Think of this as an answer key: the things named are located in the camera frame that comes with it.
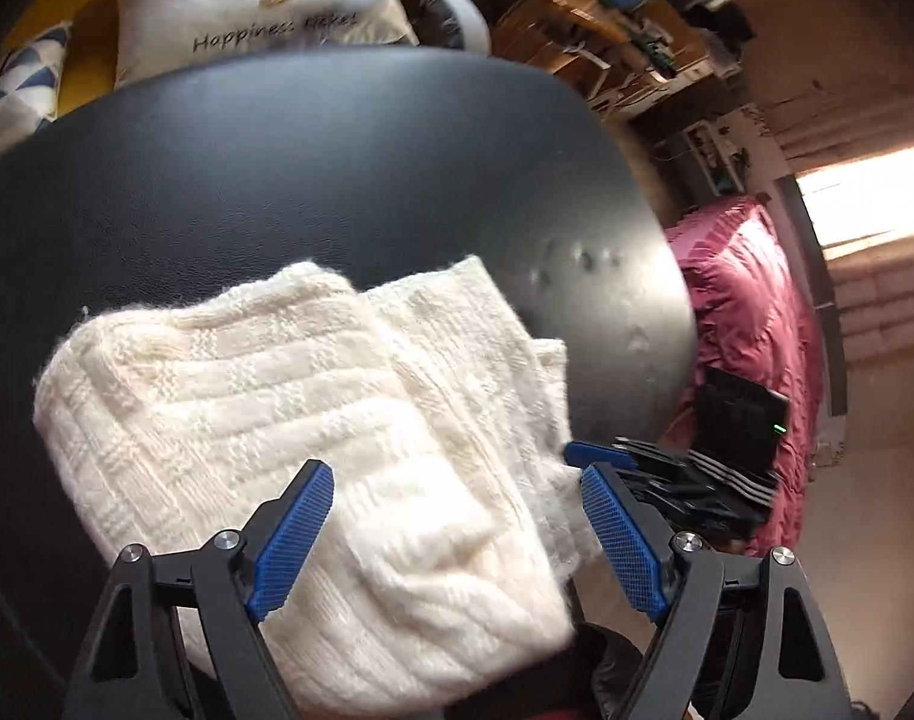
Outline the black leather seat surface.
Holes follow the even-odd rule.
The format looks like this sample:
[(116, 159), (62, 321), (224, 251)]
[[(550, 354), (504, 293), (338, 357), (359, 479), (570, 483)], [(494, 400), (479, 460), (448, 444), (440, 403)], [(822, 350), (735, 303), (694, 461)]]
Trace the black leather seat surface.
[(71, 325), (300, 260), (371, 288), (470, 254), (567, 344), (579, 439), (663, 433), (693, 366), (688, 293), (615, 138), (543, 71), (426, 48), (251, 55), (3, 154), (0, 718), (59, 715), (106, 580), (31, 421)]

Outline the cluttered wooden desk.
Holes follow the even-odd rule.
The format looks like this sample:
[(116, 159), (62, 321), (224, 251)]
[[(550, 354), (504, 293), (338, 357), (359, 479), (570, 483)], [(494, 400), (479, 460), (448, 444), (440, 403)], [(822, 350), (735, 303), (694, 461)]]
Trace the cluttered wooden desk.
[(706, 78), (736, 78), (753, 37), (735, 0), (517, 0), (491, 27), (491, 52), (629, 121)]

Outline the white shelf unit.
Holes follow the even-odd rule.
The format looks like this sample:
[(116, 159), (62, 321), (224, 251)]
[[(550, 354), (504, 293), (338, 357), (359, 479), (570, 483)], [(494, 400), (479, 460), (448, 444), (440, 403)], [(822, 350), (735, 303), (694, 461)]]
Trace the white shelf unit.
[(675, 166), (700, 205), (768, 192), (789, 163), (756, 104), (743, 104), (678, 132)]

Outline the white deer print pillow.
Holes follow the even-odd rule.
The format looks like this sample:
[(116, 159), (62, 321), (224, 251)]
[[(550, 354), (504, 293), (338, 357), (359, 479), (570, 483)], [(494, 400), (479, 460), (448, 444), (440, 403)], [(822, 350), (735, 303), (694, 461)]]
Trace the white deer print pillow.
[(400, 0), (117, 0), (116, 85), (234, 55), (418, 43)]

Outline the blue triangle pattern pillow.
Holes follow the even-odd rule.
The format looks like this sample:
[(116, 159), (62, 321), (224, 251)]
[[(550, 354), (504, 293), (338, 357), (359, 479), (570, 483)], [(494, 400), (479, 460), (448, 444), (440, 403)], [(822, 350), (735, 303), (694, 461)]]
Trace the blue triangle pattern pillow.
[(57, 119), (70, 36), (60, 21), (0, 60), (0, 154)]

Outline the pink quilted blanket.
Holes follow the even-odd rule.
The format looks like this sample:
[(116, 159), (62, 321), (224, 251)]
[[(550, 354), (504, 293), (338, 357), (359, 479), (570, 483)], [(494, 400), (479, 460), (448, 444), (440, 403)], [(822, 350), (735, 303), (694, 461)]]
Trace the pink quilted blanket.
[(681, 218), (665, 231), (685, 278), (696, 319), (694, 372), (663, 444), (694, 437), (694, 392), (709, 367), (789, 399), (779, 436), (772, 512), (748, 539), (747, 553), (793, 548), (804, 525), (810, 458), (823, 400), (823, 338), (811, 304), (790, 271), (764, 203), (732, 197)]

